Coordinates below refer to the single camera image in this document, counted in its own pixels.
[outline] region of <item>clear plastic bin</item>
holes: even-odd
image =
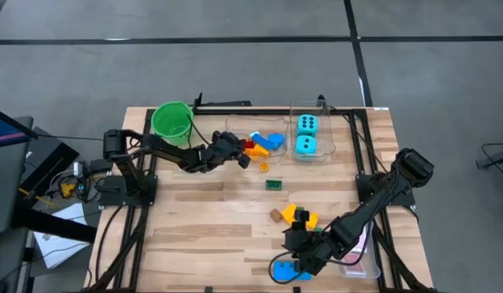
[[[277,150],[271,150],[268,157],[254,156],[252,159],[261,163],[278,163],[287,151],[287,121],[283,118],[256,117],[230,115],[226,117],[226,131],[231,131],[240,139],[250,138],[250,133],[258,131],[263,138],[268,134],[280,133],[284,135],[284,142]]]
[[[318,118],[318,131],[315,136],[317,149],[315,153],[304,154],[295,151],[297,140],[297,124],[299,116],[312,115]],[[330,109],[326,101],[291,101],[290,105],[291,148],[294,159],[300,162],[325,163],[330,161],[330,155],[335,152],[333,133],[331,129]]]
[[[380,276],[380,268],[376,264],[374,259],[374,248],[373,248],[373,236],[370,232],[370,237],[365,247],[364,255],[357,265],[346,266],[339,265],[339,272],[346,278],[378,278]],[[353,250],[351,250],[342,260],[344,263],[352,263],[360,255],[361,247],[364,242],[359,242]]]

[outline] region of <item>computer monitor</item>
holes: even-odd
[[[31,138],[38,136],[31,129],[0,112],[0,147],[28,142]]]

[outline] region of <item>gray floor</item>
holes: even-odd
[[[361,36],[503,35],[503,0],[355,0]],[[0,38],[348,35],[340,0],[8,0]],[[435,176],[417,190],[435,286],[503,292],[503,176],[475,168],[503,142],[503,42],[362,44],[375,106],[401,147]],[[100,137],[128,106],[250,99],[287,105],[324,94],[361,106],[352,47],[335,44],[0,46],[0,109],[53,134]],[[69,142],[86,159],[96,142]],[[35,292],[78,290],[85,267],[37,278]]]

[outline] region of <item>wooden table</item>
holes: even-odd
[[[387,109],[366,109],[377,156],[389,168],[399,147]],[[146,107],[130,107],[124,129],[142,132]],[[196,116],[201,134],[211,137],[225,129],[226,116]],[[338,267],[327,265],[310,282],[275,284],[268,276],[272,257],[284,252],[282,231],[285,222],[274,222],[269,212],[289,203],[320,214],[319,226],[356,208],[354,177],[357,175],[349,124],[342,116],[331,117],[336,151],[329,164],[297,164],[291,149],[267,173],[258,163],[241,169],[227,162],[206,174],[189,174],[175,164],[158,160],[159,189],[145,235],[138,291],[292,291],[378,292],[375,279],[343,278]],[[192,134],[192,145],[200,144]],[[362,144],[363,157],[367,158]],[[281,178],[282,191],[265,190],[265,180]],[[90,261],[94,273],[98,241],[115,208],[103,211]],[[107,232],[101,254],[100,272],[107,269],[119,251],[127,208],[123,208]],[[416,219],[400,207],[387,209],[396,250],[418,280],[432,286]],[[388,286],[391,275],[383,253]],[[128,286],[132,255],[125,265],[123,286]]]

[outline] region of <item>green cup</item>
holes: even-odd
[[[174,146],[188,143],[188,133],[192,124],[188,119],[194,119],[194,113],[183,102],[164,103],[155,109],[151,124],[154,133]]]

